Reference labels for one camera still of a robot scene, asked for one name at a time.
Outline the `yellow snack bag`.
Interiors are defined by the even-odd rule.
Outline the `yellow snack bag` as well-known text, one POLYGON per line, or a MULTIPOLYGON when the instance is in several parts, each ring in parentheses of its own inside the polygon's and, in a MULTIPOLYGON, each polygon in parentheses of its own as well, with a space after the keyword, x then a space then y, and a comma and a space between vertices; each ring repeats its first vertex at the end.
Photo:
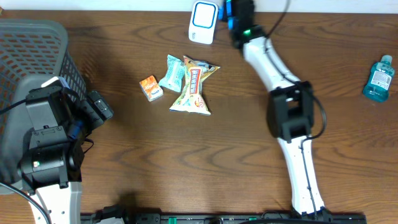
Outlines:
POLYGON ((183 56, 185 69, 185 85, 181 95, 169 108, 170 111, 197 113, 210 115, 201 91, 203 82, 220 69, 217 65, 205 61, 194 60, 186 55, 183 56))

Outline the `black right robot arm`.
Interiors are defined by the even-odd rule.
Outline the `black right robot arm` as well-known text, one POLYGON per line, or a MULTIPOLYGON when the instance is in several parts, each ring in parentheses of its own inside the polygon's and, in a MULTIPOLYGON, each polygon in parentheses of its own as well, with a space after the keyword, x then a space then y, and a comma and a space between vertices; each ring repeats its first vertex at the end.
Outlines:
POLYGON ((233 47, 257 72, 268 92, 267 125, 285 157, 292 188, 292 209, 299 218, 318 220, 325 208, 312 160, 314 107, 321 106, 312 84, 301 81, 276 52, 271 35, 254 21, 254 2, 224 0, 219 19, 226 22, 233 47))

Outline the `blue mouthwash bottle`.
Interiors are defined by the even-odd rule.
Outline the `blue mouthwash bottle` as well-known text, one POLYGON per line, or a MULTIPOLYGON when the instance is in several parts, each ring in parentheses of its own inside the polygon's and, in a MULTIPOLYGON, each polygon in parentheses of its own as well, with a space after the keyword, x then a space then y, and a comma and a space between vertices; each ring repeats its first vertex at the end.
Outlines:
POLYGON ((385 102, 389 97, 389 88, 394 75, 392 56, 383 55, 381 60, 371 67, 369 80, 364 86, 363 95, 379 103, 385 102))

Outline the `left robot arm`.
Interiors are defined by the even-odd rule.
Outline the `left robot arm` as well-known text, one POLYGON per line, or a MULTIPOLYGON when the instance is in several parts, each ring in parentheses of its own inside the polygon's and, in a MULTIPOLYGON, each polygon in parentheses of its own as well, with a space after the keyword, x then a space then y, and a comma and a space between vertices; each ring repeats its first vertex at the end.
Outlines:
POLYGON ((33 130, 18 171, 35 221, 80 223, 82 145, 113 111, 97 91, 80 99, 61 86, 31 90, 25 99, 33 130))

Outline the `small orange packet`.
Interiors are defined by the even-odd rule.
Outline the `small orange packet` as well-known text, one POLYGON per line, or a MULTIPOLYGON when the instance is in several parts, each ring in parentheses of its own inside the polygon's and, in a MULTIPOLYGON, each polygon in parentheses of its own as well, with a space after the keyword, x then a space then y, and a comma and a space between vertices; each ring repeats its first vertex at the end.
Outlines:
POLYGON ((163 89, 153 75, 141 80, 139 84, 148 101, 154 101, 164 94, 163 89))

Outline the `teal snack pack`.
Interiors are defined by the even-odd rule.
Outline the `teal snack pack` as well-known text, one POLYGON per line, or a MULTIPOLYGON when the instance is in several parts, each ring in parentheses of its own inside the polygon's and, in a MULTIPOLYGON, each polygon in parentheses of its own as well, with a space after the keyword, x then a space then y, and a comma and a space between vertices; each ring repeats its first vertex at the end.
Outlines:
POLYGON ((185 74, 184 63, 177 57, 167 56, 167 72, 161 78, 159 85, 169 90, 180 93, 182 90, 182 78, 185 74))

